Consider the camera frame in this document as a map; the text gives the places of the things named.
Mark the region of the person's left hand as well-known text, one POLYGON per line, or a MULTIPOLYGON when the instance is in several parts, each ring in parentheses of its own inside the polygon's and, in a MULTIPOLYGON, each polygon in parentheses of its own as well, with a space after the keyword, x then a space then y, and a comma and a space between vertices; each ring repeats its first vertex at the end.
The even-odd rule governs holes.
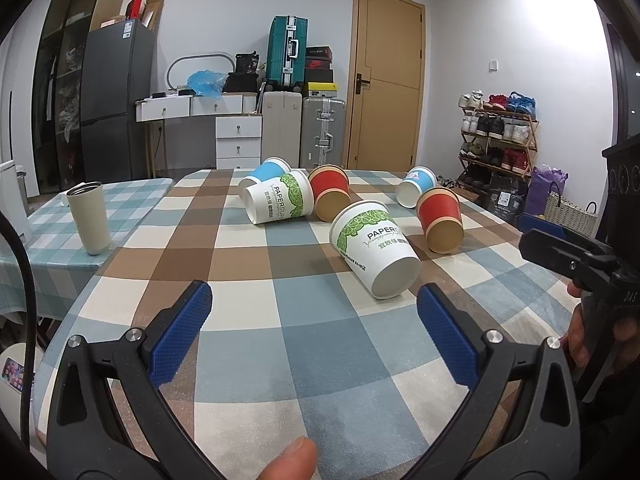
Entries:
POLYGON ((318 462, 318 448, 313 440, 300 436, 274 458, 257 477, 258 480, 310 480, 318 462))

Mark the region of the person's right hand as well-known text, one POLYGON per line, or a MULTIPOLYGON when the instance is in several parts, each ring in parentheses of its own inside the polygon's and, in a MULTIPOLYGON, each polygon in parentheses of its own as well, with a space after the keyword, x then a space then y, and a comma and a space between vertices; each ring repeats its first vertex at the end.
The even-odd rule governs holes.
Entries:
MULTIPOLYGON (((614 370, 618 372, 632 364, 639 357, 639 321, 635 318, 622 318, 613 328, 615 340, 620 344, 615 360, 614 370)), ((570 352, 570 357, 578 368, 584 368, 590 353, 585 345, 585 323, 582 315, 582 305, 578 304, 570 318, 567 332, 561 337, 562 346, 570 352)))

